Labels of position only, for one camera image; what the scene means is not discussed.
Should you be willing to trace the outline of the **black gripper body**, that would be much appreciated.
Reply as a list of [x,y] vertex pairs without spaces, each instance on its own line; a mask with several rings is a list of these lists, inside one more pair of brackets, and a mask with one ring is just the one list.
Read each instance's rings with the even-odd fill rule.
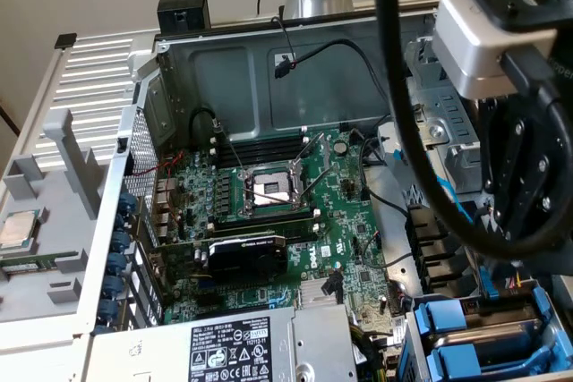
[[479,102],[480,132],[492,139],[506,135],[503,127],[525,126],[527,140],[572,136],[572,34],[560,34],[548,57],[532,45],[511,47],[500,66],[509,89],[499,98]]

